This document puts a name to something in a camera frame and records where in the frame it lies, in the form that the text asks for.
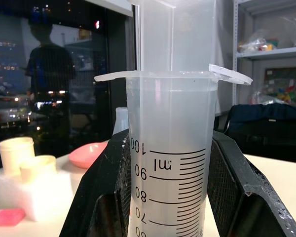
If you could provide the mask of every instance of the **white styrofoam block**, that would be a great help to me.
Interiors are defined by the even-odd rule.
[[[69,173],[43,175],[22,184],[20,176],[5,176],[0,169],[0,201],[6,207],[21,208],[33,221],[45,221],[67,212],[73,200]]]

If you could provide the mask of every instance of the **white shelf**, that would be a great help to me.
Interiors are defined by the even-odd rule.
[[[237,58],[246,58],[252,60],[262,59],[278,59],[296,57],[296,47],[293,48],[281,48],[272,51],[256,52],[256,53],[237,53]]]
[[[236,0],[239,7],[252,16],[296,7],[296,0]]]

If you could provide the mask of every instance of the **printed number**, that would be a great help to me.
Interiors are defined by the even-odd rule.
[[[147,170],[145,168],[142,168],[141,171],[139,171],[139,166],[136,164],[135,165],[135,173],[137,176],[141,175],[143,180],[147,179],[147,175],[146,175]]]
[[[144,221],[144,219],[145,219],[145,215],[146,215],[146,214],[143,215],[141,221],[144,222],[144,223],[146,224],[146,222]],[[139,208],[138,208],[138,207],[136,207],[136,216],[137,216],[137,218],[140,218],[140,212],[139,212]]]
[[[136,227],[136,235],[137,237],[147,237],[146,234],[144,232],[140,232],[139,228]]]
[[[134,140],[134,138],[130,139],[130,146],[133,149],[135,149],[135,151],[137,153],[139,153],[139,141],[138,140]]]
[[[135,191],[136,191],[136,197],[139,198],[140,196],[142,196],[141,197],[142,202],[146,202],[147,194],[145,193],[145,191],[141,191],[140,192],[140,190],[139,190],[138,187],[136,187]]]

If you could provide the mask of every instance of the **table surface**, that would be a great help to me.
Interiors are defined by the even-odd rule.
[[[296,221],[296,163],[245,155],[265,176]],[[69,172],[74,192],[86,170],[73,166],[67,156],[57,159],[57,169]],[[57,237],[67,213],[46,222],[23,220],[16,227],[0,227],[0,237]],[[204,236],[219,237],[209,201],[206,201]]]

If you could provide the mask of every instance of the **pink eraser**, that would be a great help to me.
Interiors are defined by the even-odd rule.
[[[16,226],[25,217],[22,209],[0,210],[0,226]]]

